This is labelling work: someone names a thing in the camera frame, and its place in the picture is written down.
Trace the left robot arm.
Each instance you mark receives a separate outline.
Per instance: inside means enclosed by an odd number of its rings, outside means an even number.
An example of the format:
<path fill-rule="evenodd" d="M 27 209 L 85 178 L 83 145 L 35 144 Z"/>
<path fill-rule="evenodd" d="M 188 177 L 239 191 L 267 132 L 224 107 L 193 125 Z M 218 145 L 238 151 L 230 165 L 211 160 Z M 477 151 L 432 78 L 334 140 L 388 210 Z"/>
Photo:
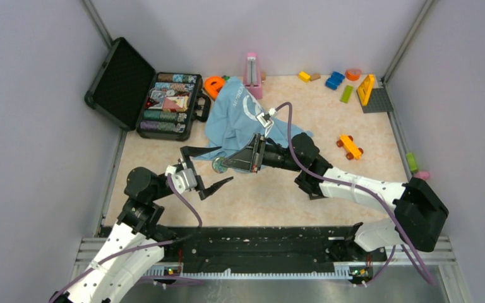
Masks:
<path fill-rule="evenodd" d="M 153 265 L 173 259 L 176 243 L 189 237 L 177 238 L 172 230 L 159 224 L 164 212 L 164 207 L 156 204 L 159 199 L 177 196 L 202 227 L 198 212 L 182 194 L 196 191 L 204 200 L 232 178 L 205 187 L 191 159 L 212 149 L 184 146 L 180 151 L 180 159 L 163 174 L 145 167 L 128 174 L 124 189 L 128 199 L 103 246 L 86 270 L 58 290 L 50 302 L 120 302 Z"/>

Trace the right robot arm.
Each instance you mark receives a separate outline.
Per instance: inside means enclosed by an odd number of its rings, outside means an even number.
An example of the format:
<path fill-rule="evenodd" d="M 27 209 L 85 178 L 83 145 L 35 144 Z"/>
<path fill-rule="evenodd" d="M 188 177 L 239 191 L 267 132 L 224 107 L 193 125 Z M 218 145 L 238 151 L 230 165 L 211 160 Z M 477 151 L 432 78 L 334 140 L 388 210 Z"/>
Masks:
<path fill-rule="evenodd" d="M 295 183 L 310 198 L 342 198 L 387 214 L 377 222 L 358 223 L 345 243 L 353 260 L 362 260 L 370 251 L 384 246 L 412 246 L 434 251 L 448 218 L 448 208 L 423 179 L 407 182 L 378 181 L 334 167 L 320 155 L 313 140 L 301 133 L 287 147 L 260 134 L 222 166 L 257 173 L 263 166 L 298 172 Z"/>

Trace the light blue t-shirt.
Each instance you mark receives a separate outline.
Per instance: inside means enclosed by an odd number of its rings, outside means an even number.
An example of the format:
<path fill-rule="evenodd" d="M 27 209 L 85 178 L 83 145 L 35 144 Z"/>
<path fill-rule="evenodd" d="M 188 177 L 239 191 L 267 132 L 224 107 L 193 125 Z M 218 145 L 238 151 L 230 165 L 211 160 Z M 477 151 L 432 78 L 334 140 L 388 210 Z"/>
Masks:
<path fill-rule="evenodd" d="M 242 81 L 238 78 L 229 79 L 216 98 L 205 125 L 205 135 L 209 140 L 207 147 L 221 148 L 204 154 L 199 159 L 226 159 L 243 149 L 253 139 L 254 134 L 264 135 L 265 130 L 256 119 L 260 112 L 266 110 L 248 92 Z M 311 166 L 320 152 L 314 145 L 311 134 L 275 117 L 273 120 L 275 124 L 269 136 L 265 137 L 266 148 L 261 168 L 298 171 L 302 165 Z"/>

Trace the black square frame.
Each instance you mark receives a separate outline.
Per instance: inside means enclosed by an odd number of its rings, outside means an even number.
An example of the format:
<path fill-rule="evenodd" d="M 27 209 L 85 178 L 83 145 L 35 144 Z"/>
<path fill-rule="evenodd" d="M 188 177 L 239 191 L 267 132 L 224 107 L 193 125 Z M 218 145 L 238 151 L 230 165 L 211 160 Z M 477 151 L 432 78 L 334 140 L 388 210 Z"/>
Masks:
<path fill-rule="evenodd" d="M 310 200 L 316 200 L 316 199 L 323 199 L 325 198 L 324 195 L 322 195 L 321 192 L 318 193 L 309 193 L 308 194 Z"/>

